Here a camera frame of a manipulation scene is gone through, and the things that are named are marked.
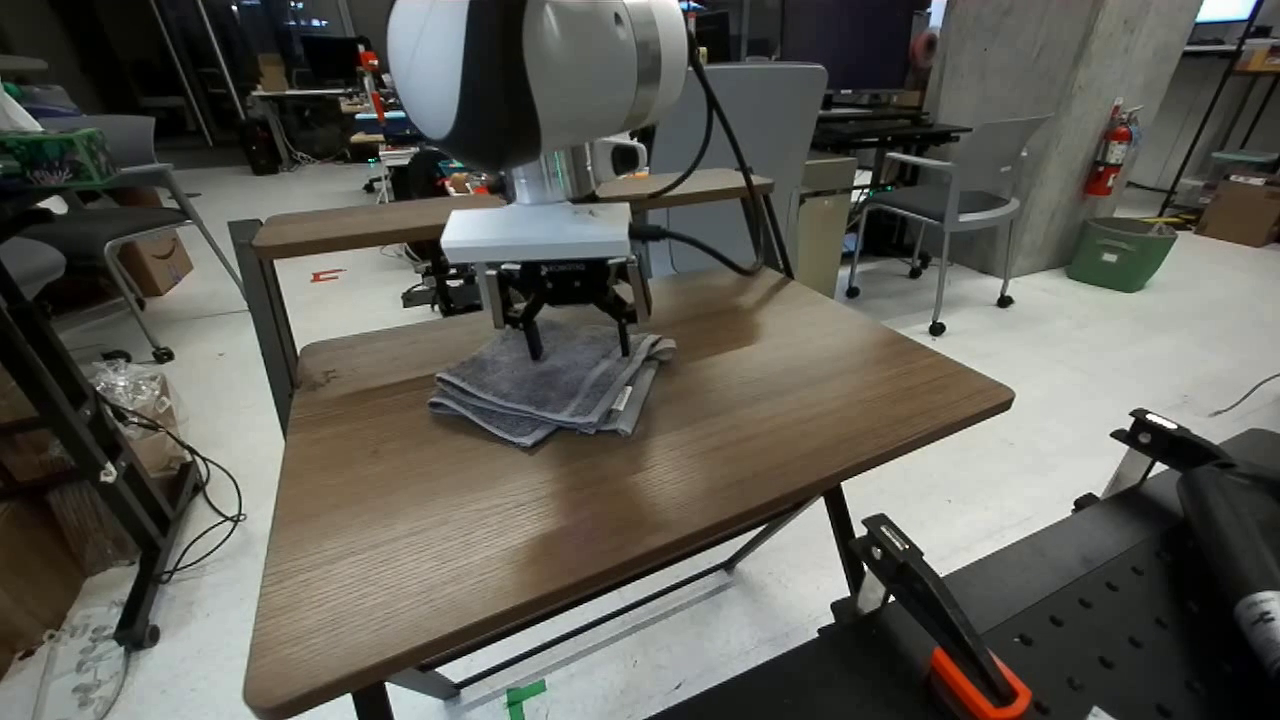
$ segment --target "trash can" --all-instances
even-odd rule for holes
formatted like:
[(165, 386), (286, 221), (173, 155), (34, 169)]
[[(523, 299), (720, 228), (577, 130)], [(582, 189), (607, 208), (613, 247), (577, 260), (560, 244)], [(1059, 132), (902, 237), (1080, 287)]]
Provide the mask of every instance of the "trash can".
[(1070, 275), (1115, 292), (1139, 292), (1173, 252), (1176, 231), (1153, 221), (1087, 221)]

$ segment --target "wooden table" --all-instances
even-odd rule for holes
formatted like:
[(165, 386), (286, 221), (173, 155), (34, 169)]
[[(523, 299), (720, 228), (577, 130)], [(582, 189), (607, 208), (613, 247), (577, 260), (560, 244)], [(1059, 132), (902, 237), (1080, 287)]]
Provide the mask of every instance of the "wooden table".
[(842, 482), (1011, 404), (1005, 386), (776, 272), (652, 296), (652, 330), (680, 347), (639, 431), (542, 452), (424, 407), (432, 372), (492, 337), (481, 315), (303, 354), (246, 681), (259, 718), (343, 694), (385, 718), (379, 681), (769, 526), (726, 573), (822, 496), (852, 542)]
[[(615, 180), (599, 189), (599, 200), (621, 200), (638, 208), (645, 221), (648, 208), (680, 208), (680, 205), (720, 205), (742, 200), (753, 240), (774, 270), (784, 270), (780, 240), (769, 231), (762, 205), (750, 196), (743, 180), (729, 169), (691, 172), (689, 186), (652, 200), (671, 172), (652, 172), (638, 180)], [(274, 399), (279, 427), (287, 424), (287, 399), (297, 389), (297, 340), (287, 324), (287, 310), (279, 296), (276, 260), (291, 257), (323, 257), (347, 247), (385, 247), (385, 244), (435, 244), (449, 211), (455, 208), (499, 208), (495, 196), (432, 196), (404, 205), (363, 205), (363, 208), (330, 208), (330, 211), (287, 211), (274, 221), (233, 221), (233, 244), (246, 275), (246, 304), (263, 354)]]

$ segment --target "metal table leg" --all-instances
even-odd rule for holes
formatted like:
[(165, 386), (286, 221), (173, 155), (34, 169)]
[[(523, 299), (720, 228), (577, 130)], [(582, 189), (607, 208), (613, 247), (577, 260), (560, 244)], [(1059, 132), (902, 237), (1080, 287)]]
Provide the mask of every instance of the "metal table leg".
[(279, 427), (287, 427), (287, 404), (291, 404), (291, 389), (297, 389), (297, 340), (287, 330), (279, 275), (276, 275), (276, 265), (251, 247), (259, 221), (233, 221), (230, 228), (233, 228), (238, 260), (241, 260), (251, 332), (263, 354), (263, 370), (269, 370), (269, 386), (274, 386), (274, 399), (276, 399), (276, 419), (279, 419)]
[(843, 581), (850, 581), (850, 598), (858, 598), (870, 581), (870, 569), (866, 562), (858, 556), (858, 531), (852, 531), (852, 521), (850, 521), (850, 504), (843, 504), (843, 489), (828, 489), (824, 491), (824, 504), (828, 504), (828, 521), (834, 521), (834, 538), (837, 538), (837, 554), (842, 554), (842, 569), (843, 569)]
[(385, 686), (369, 686), (353, 694), (358, 718), (359, 720), (392, 720), (392, 695)]

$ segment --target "folded cloth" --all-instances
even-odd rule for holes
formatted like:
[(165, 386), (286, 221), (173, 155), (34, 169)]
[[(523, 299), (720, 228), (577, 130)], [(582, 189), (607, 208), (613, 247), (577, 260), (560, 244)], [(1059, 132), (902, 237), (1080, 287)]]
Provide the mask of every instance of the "folded cloth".
[(523, 332), (505, 330), (478, 357), (435, 372), (432, 411), (464, 415), (518, 448), (535, 448), (557, 427), (630, 437), (655, 363), (675, 347), (634, 332), (626, 357), (613, 324), (542, 324), (542, 340), (546, 362), (533, 362)]

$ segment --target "red fire extinguisher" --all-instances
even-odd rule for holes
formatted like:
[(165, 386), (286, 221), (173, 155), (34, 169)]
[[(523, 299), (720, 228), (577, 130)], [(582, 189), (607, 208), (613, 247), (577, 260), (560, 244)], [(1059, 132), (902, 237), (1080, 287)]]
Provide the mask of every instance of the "red fire extinguisher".
[(1085, 180), (1085, 196), (1113, 196), (1115, 194), (1115, 178), (1128, 164), (1134, 152), (1134, 138), (1137, 138), (1137, 116), (1123, 113), (1119, 106), (1113, 109), (1107, 132), (1091, 155), (1087, 180)]
[(387, 97), (379, 91), (379, 82), (376, 82), (379, 70), (385, 60), (369, 44), (358, 44), (358, 72), (363, 77), (363, 97), (374, 106), (376, 125), (385, 125), (387, 116)]

